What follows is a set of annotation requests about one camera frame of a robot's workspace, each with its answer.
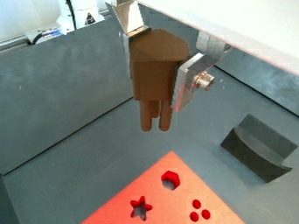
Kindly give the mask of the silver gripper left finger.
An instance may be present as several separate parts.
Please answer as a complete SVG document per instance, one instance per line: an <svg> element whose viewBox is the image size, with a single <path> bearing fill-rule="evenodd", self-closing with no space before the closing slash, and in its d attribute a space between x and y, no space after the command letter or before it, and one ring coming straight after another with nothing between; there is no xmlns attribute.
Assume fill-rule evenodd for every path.
<svg viewBox="0 0 299 224"><path fill-rule="evenodd" d="M105 0L108 11L120 26L125 50L125 71L131 74L131 42L151 31L144 24L136 0Z"/></svg>

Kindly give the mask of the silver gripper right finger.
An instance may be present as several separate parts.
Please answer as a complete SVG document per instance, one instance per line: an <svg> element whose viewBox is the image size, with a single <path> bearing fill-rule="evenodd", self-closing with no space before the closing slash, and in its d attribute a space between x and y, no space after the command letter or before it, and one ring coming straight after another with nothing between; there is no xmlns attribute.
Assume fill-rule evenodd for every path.
<svg viewBox="0 0 299 224"><path fill-rule="evenodd" d="M208 69L229 52L229 45L200 31L196 41L199 52L177 68L172 92L172 109L180 111L192 99L193 92L201 88L208 91L215 78Z"/></svg>

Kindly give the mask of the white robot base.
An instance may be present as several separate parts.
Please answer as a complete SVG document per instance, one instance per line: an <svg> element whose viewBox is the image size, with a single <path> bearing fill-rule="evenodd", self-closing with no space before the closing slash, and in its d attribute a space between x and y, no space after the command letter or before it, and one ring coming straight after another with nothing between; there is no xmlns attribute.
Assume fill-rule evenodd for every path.
<svg viewBox="0 0 299 224"><path fill-rule="evenodd" d="M60 16L56 20L65 32L104 20L99 14L97 0L58 0Z"/></svg>

